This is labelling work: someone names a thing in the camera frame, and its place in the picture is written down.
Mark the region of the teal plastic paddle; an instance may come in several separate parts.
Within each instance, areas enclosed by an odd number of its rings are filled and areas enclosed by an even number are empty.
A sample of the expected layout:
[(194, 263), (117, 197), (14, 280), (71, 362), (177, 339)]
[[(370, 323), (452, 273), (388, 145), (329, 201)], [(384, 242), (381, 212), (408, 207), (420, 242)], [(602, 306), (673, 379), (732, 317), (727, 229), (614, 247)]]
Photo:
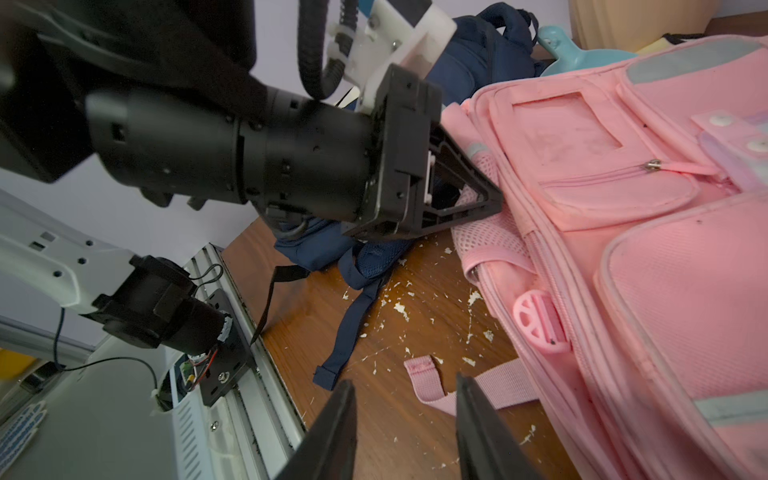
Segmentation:
[(637, 54), (623, 50), (583, 50), (558, 26), (540, 27), (537, 40), (554, 58), (554, 62), (541, 73), (542, 77), (603, 67), (637, 57)]

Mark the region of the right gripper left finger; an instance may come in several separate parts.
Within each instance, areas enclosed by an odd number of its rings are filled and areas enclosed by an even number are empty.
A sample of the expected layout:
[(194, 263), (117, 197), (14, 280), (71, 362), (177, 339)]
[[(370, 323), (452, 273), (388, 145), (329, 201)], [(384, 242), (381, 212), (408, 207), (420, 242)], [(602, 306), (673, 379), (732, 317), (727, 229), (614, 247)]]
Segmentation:
[(345, 380), (276, 479), (352, 479), (356, 450), (356, 391), (353, 382)]

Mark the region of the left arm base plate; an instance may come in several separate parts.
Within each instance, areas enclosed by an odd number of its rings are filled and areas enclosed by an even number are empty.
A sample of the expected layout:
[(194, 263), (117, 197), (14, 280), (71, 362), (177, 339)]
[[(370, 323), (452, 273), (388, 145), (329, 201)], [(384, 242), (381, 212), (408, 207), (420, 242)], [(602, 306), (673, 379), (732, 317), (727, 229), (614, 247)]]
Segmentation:
[(207, 302), (224, 313), (231, 324), (227, 339), (220, 342), (212, 366), (203, 374), (197, 387), (203, 405), (212, 407), (236, 386), (251, 367), (255, 366), (255, 361), (249, 345), (251, 336), (243, 328), (237, 316), (238, 311), (230, 302), (227, 292), (219, 288), (213, 292)]

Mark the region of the pink backpack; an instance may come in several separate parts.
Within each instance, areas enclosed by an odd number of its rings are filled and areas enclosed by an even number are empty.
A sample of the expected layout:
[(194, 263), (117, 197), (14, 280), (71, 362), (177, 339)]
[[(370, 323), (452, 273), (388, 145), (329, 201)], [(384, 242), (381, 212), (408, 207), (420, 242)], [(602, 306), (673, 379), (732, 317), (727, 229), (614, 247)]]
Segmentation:
[[(515, 347), (474, 378), (539, 401), (585, 479), (767, 475), (767, 41), (722, 35), (448, 106), (504, 205), (456, 227)], [(456, 417), (429, 356), (417, 398)]]

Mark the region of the beige plant pot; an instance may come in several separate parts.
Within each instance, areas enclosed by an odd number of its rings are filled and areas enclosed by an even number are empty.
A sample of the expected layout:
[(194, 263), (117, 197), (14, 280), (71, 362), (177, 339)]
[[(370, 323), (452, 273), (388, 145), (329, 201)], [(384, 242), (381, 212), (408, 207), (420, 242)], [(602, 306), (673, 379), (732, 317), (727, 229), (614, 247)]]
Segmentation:
[(572, 35), (583, 49), (636, 52), (667, 33), (699, 34), (720, 0), (571, 0)]

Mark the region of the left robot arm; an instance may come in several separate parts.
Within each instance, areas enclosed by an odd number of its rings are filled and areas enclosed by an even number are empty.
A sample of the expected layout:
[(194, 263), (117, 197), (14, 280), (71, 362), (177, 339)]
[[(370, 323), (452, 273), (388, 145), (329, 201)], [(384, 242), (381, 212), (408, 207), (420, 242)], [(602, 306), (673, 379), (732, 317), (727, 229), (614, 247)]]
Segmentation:
[(1, 269), (140, 348), (228, 336), (174, 262), (177, 196), (249, 204), (279, 239), (405, 240), (501, 211), (426, 77), (455, 33), (430, 1), (297, 5), (303, 93), (267, 85), (252, 1), (1, 5)]

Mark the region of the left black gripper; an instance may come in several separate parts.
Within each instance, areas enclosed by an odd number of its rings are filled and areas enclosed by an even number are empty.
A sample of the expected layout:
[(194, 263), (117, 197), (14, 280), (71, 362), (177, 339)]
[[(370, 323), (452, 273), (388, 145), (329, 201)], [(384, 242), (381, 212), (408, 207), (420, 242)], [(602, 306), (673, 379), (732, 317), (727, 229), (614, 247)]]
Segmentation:
[(368, 115), (270, 89), (256, 121), (190, 96), (110, 87), (86, 97), (85, 116), (108, 173), (158, 206), (175, 195), (252, 203), (280, 226), (317, 217), (359, 239), (405, 239), (502, 210), (480, 168), (488, 148), (436, 127), (441, 96), (394, 65)]

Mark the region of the navy blue backpack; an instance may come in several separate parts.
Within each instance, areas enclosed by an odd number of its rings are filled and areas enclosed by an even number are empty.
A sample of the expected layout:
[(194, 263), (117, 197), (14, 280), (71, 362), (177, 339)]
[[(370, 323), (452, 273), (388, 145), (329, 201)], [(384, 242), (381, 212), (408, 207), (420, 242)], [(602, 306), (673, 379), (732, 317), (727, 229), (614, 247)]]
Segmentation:
[(374, 1), (368, 23), (345, 1), (299, 5), (305, 97), (271, 89), (268, 112), (243, 129), (248, 198), (290, 260), (292, 282), (336, 265), (358, 298), (313, 381), (333, 389), (363, 320), (397, 261), (421, 236), (482, 220), (501, 193), (444, 129), (441, 113), (480, 88), (540, 73), (530, 12), (497, 2), (453, 18), (429, 1)]

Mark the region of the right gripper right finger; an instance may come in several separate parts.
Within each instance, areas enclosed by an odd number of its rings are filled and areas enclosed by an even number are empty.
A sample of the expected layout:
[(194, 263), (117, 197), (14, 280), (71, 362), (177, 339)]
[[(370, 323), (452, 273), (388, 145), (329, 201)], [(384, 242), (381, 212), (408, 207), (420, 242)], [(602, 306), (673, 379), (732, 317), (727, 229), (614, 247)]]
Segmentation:
[(462, 479), (542, 479), (474, 378), (456, 376), (456, 438)]

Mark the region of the yellow sponge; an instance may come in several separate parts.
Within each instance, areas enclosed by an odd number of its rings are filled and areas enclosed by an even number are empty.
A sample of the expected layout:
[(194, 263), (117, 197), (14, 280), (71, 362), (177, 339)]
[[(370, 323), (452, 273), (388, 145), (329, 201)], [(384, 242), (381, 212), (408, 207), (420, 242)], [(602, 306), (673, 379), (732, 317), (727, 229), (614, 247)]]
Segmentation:
[(684, 44), (689, 41), (698, 40), (704, 37), (704, 34), (672, 34), (666, 33), (658, 40), (641, 48), (636, 52), (638, 56), (648, 55), (666, 50), (676, 45)]

